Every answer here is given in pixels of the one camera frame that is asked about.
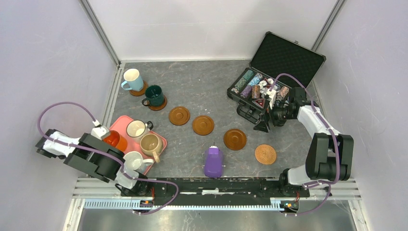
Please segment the beige mug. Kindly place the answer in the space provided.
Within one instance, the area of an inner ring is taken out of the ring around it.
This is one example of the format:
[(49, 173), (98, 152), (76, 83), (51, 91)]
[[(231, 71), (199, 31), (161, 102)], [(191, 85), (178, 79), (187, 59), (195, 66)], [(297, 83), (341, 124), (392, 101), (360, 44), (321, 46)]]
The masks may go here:
[(155, 162), (160, 162), (160, 154), (163, 150), (163, 141), (155, 134), (146, 134), (140, 141), (140, 148), (142, 152), (149, 157), (152, 157)]

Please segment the orange mug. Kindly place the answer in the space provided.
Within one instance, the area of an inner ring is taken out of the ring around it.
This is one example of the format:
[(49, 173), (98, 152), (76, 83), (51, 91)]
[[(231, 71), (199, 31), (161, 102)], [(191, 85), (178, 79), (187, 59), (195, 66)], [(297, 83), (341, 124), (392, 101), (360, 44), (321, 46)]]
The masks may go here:
[(110, 130), (110, 134), (107, 137), (105, 137), (103, 139), (103, 141), (105, 143), (117, 148), (118, 150), (122, 151), (123, 153), (125, 153), (125, 151), (126, 151), (126, 149), (128, 147), (127, 140), (115, 130)]

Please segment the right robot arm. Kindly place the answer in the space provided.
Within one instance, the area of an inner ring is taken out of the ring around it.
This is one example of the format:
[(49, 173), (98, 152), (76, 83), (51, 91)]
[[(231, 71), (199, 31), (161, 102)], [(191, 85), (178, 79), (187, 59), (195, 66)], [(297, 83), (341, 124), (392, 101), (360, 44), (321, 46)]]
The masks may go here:
[(280, 174), (278, 191), (283, 196), (291, 196), (297, 189), (331, 186), (351, 176), (354, 139), (334, 129), (307, 95), (306, 89), (295, 87), (289, 91), (287, 106), (276, 105), (277, 98), (263, 100), (264, 111), (255, 126), (256, 130), (268, 132), (269, 123), (282, 127), (286, 121), (296, 119), (312, 138), (305, 163)]

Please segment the white mug dark handle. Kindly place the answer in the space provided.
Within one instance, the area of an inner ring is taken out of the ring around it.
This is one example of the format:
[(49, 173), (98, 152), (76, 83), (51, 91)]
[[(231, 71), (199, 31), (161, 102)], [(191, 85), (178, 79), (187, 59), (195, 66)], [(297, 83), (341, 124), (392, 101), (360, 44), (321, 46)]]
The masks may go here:
[(151, 121), (145, 123), (141, 120), (133, 120), (127, 125), (126, 133), (133, 141), (140, 143), (142, 137), (149, 134), (153, 128), (154, 125)]

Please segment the light blue mug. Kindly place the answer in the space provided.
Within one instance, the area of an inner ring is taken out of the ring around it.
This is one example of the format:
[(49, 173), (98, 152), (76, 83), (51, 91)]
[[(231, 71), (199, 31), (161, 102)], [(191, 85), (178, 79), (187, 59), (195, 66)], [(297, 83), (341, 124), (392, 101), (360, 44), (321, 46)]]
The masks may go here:
[(123, 74), (124, 81), (121, 83), (123, 90), (141, 91), (144, 86), (142, 77), (138, 69), (129, 69)]

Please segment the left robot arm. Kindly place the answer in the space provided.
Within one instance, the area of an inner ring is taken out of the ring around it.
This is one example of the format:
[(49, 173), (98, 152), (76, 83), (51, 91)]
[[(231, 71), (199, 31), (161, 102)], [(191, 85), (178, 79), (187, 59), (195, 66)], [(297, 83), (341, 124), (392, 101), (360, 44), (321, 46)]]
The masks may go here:
[(56, 129), (49, 129), (35, 147), (37, 153), (59, 158), (65, 165), (92, 178), (106, 183), (117, 181), (115, 187), (121, 196), (146, 196), (151, 192), (152, 184), (147, 177), (125, 166), (123, 151), (89, 133), (70, 138)]

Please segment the dark green mug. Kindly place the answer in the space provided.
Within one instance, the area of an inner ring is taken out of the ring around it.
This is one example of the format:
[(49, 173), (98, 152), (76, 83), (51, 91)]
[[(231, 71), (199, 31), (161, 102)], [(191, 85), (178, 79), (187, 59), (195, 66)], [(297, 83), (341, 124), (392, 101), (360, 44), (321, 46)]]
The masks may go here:
[(159, 107), (165, 101), (162, 88), (158, 85), (149, 86), (145, 91), (145, 99), (142, 100), (142, 105)]

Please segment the woven rattan coaster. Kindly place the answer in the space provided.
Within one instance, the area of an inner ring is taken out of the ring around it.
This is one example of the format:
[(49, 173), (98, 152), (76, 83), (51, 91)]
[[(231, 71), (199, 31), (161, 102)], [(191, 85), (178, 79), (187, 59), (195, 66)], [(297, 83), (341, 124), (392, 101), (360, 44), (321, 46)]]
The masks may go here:
[(276, 150), (267, 144), (261, 144), (255, 149), (257, 161), (264, 165), (272, 165), (277, 160)]

